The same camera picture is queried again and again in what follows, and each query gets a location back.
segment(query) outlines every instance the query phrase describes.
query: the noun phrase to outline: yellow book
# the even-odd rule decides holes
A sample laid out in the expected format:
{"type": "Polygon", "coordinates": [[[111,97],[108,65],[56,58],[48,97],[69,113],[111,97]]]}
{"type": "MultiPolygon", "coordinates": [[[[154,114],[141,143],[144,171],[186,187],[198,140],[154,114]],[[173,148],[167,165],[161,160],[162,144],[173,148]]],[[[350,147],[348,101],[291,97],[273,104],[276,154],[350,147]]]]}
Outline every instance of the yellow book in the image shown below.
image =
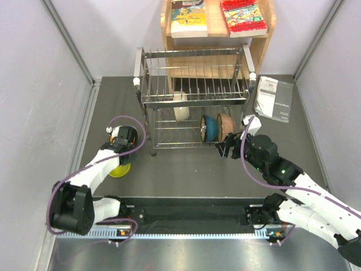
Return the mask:
{"type": "Polygon", "coordinates": [[[172,2],[172,38],[207,37],[207,35],[204,0],[172,2]]]}

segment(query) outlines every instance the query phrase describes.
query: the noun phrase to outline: white cup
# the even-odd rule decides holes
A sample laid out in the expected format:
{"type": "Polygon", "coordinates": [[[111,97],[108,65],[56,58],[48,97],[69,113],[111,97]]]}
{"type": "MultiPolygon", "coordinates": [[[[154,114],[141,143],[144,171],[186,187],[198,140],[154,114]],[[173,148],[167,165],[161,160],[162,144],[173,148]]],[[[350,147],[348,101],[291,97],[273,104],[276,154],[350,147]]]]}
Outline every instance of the white cup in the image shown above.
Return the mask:
{"type": "MultiPolygon", "coordinates": [[[[173,100],[187,100],[187,94],[183,91],[175,91],[173,100]]],[[[189,107],[174,107],[176,121],[187,120],[190,117],[189,107]]]]}

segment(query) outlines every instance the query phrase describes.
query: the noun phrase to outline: book cover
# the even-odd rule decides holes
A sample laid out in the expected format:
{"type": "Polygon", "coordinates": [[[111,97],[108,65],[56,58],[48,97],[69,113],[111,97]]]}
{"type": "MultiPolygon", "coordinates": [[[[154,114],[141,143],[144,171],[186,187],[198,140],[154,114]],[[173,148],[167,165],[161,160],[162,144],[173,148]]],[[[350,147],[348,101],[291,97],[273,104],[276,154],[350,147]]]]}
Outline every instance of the book cover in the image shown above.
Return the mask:
{"type": "Polygon", "coordinates": [[[261,76],[254,109],[260,116],[288,123],[292,93],[293,84],[261,76]]]}
{"type": "Polygon", "coordinates": [[[256,0],[221,1],[230,37],[258,36],[267,33],[267,25],[256,0]]]}
{"type": "Polygon", "coordinates": [[[204,0],[172,2],[171,36],[173,38],[206,37],[207,35],[204,0]]]}

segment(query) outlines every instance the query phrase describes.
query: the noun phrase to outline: yellow bowl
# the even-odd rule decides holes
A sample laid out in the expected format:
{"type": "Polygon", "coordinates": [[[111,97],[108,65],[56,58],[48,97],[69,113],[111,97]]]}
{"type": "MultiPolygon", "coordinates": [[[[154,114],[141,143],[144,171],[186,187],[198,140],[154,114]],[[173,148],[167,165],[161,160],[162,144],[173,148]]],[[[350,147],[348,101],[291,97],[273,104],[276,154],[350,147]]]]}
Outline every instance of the yellow bowl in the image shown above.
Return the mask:
{"type": "Polygon", "coordinates": [[[113,178],[120,178],[127,174],[130,170],[130,163],[128,165],[120,165],[116,169],[113,169],[109,175],[113,178]]]}

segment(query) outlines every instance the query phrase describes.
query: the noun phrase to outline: instruction manual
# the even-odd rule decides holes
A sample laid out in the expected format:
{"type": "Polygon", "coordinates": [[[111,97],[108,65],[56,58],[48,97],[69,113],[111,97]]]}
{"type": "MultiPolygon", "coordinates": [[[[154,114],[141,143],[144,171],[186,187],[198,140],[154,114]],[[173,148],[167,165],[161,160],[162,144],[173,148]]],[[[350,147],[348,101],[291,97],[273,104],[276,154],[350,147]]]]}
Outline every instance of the instruction manual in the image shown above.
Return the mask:
{"type": "Polygon", "coordinates": [[[261,76],[254,109],[260,116],[288,123],[292,93],[293,84],[261,76]]]}

